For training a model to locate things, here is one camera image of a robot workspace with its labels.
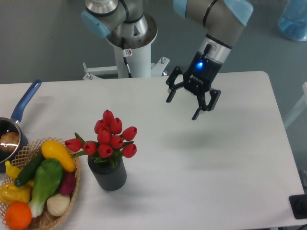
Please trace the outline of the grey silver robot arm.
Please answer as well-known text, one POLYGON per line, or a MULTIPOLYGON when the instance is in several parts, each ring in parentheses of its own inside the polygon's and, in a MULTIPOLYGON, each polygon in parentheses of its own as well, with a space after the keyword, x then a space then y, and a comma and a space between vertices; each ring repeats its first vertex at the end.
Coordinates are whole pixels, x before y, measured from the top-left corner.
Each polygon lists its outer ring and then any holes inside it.
MULTIPOLYGON (((175 67, 166 80, 171 102, 178 89, 197 97, 193 115, 211 111, 220 97, 212 82, 246 27, 253 6, 246 0, 175 0, 173 9, 207 29, 189 68, 175 67)), ((154 18, 141 0, 87 0, 81 13, 85 26, 113 46, 119 78, 152 74, 151 44, 157 36, 154 18)))

